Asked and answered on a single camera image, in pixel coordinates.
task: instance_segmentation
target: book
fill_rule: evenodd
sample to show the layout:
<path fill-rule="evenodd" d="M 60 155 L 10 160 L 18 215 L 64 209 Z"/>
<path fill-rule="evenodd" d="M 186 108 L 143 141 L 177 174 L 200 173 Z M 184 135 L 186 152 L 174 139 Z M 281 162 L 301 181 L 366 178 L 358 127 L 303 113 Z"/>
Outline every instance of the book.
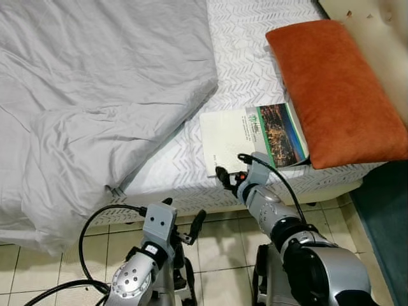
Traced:
<path fill-rule="evenodd" d="M 266 154 L 270 164 L 283 168 L 309 158 L 305 137 L 291 103 L 226 110 L 200 115 L 205 166 L 209 177 L 215 167 L 230 173 L 246 171 L 239 153 Z"/>

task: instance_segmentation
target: orange pillow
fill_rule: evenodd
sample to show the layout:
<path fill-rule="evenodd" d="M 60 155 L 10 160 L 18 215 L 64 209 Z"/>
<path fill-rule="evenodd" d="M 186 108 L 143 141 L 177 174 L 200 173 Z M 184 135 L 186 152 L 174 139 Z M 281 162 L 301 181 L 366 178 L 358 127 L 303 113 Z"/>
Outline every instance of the orange pillow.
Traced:
<path fill-rule="evenodd" d="M 293 24 L 266 38 L 314 168 L 408 159 L 408 132 L 341 24 Z"/>

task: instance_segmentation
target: gray duvet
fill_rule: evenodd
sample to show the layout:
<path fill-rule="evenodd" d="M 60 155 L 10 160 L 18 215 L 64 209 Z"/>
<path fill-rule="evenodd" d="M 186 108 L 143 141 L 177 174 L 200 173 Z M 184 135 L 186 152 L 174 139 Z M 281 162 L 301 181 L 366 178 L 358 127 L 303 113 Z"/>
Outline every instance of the gray duvet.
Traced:
<path fill-rule="evenodd" d="M 205 0 L 2 0 L 0 241 L 73 244 L 216 76 Z"/>

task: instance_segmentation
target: blue mat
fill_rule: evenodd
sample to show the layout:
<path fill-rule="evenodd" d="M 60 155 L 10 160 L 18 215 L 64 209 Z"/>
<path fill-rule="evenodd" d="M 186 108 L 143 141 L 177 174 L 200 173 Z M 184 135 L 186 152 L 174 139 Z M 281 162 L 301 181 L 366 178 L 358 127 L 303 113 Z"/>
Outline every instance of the blue mat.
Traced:
<path fill-rule="evenodd" d="M 385 164 L 351 192 L 396 306 L 407 306 L 408 162 Z"/>

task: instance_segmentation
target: bed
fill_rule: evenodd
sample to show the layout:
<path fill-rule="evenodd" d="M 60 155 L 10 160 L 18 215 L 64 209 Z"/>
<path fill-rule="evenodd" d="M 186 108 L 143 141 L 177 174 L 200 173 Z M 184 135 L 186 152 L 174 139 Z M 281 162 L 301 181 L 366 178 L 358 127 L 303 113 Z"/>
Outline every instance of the bed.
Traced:
<path fill-rule="evenodd" d="M 324 18 L 312 0 L 10 0 L 0 14 L 0 240 L 51 254 L 107 204 L 239 208 L 206 175 L 199 116 L 288 99 L 265 33 Z M 379 165 L 284 174 L 305 203 Z M 136 219 L 113 209 L 94 225 Z"/>

